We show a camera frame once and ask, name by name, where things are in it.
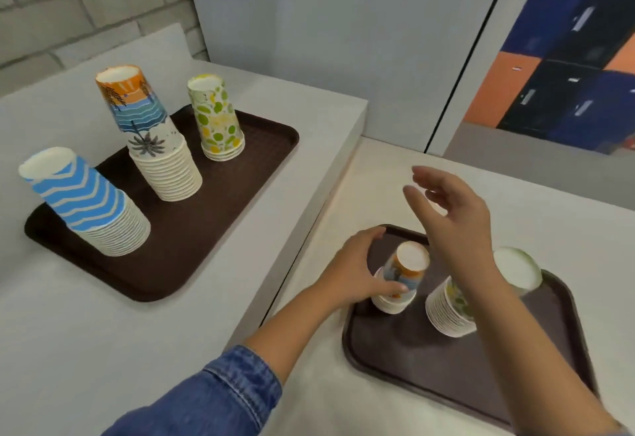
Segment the person's right hand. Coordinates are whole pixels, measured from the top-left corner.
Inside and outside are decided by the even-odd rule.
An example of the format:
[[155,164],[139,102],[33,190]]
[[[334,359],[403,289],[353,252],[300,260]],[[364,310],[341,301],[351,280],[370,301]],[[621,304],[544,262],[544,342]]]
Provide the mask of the person's right hand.
[[457,175],[427,166],[413,166],[412,180],[444,217],[442,252],[437,252],[468,298],[493,290],[502,281],[491,241],[489,209]]

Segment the person's left hand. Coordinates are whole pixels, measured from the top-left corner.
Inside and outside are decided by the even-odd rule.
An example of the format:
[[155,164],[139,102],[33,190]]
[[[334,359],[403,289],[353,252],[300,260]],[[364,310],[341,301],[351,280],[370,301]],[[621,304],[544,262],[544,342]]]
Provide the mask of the person's left hand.
[[330,308],[339,309],[370,298],[368,283],[374,276],[368,269],[368,252],[384,233],[385,227],[376,226],[354,234],[322,272],[314,287]]

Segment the stack of beach print cups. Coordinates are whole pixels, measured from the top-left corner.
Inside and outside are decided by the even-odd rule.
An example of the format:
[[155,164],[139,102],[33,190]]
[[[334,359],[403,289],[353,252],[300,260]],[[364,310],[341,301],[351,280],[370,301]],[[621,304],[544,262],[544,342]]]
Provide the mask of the stack of beach print cups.
[[424,245],[416,241],[402,242],[373,276],[379,280],[400,282],[408,288],[408,292],[373,296],[371,302],[388,315],[403,312],[417,296],[417,288],[430,265],[431,256]]
[[140,174],[163,201],[182,201],[202,187],[186,138],[136,65],[110,67],[95,81]]

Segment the person's right forearm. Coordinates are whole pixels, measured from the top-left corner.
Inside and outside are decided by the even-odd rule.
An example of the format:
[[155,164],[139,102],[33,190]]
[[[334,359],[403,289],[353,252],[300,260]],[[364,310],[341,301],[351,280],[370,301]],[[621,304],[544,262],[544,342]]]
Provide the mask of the person's right forearm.
[[624,432],[500,273],[462,292],[518,436]]

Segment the person's left forearm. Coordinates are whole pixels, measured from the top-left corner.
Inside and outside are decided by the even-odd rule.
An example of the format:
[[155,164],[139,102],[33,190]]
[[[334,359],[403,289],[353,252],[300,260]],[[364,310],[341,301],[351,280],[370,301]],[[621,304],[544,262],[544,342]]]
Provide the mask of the person's left forearm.
[[330,308],[312,285],[238,345],[251,349],[263,359],[278,377],[283,389],[307,343],[334,311],[336,309]]

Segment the brown plastic tray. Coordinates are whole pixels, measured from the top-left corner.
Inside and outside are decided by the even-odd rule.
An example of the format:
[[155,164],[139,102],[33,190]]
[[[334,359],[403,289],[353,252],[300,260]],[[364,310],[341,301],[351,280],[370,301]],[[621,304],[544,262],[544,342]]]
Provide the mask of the brown plastic tray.
[[[512,432],[511,418],[478,335],[447,336],[426,314],[428,295],[449,276],[434,250],[431,259],[417,294],[401,313],[386,314],[371,301],[350,309],[342,336],[345,357],[360,372]],[[573,294],[556,275],[541,272],[542,283],[521,297],[523,303],[599,398]]]
[[25,235],[133,301],[172,295],[194,275],[300,140],[289,125],[236,113],[245,146],[239,156],[223,162],[204,156],[191,105],[171,115],[202,175],[202,187],[185,200],[161,201],[125,149],[97,166],[150,221],[149,238],[131,254],[103,255],[44,203],[26,219]]

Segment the stack of green dotted cups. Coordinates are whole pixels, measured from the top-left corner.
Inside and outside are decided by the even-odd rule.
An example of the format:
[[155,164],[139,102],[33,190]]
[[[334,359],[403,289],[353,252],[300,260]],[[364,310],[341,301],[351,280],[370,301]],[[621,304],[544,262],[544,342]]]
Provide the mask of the stack of green dotted cups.
[[[493,257],[496,267],[518,296],[524,296],[542,284],[539,265],[521,249],[499,247],[493,251]],[[427,296],[425,312],[433,328],[445,336],[464,337],[477,329],[472,310],[451,277],[446,277]]]
[[213,161],[238,157],[244,150],[245,136],[224,79],[200,74],[188,80],[187,90],[204,155]]

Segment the blue denim sleeve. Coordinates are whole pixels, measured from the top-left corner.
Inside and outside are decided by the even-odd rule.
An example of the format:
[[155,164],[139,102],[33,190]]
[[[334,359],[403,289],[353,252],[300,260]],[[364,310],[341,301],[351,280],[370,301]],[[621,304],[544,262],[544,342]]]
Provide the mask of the blue denim sleeve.
[[102,436],[258,436],[281,396],[267,363],[238,345]]

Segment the stack of blue zigzag cups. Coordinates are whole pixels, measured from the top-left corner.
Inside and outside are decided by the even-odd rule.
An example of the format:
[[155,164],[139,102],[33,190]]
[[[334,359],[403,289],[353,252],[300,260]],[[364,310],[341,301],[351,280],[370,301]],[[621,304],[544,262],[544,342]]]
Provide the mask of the stack of blue zigzag cups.
[[68,229],[102,254],[130,254],[149,238],[150,221],[135,202],[70,148],[39,151],[18,170]]

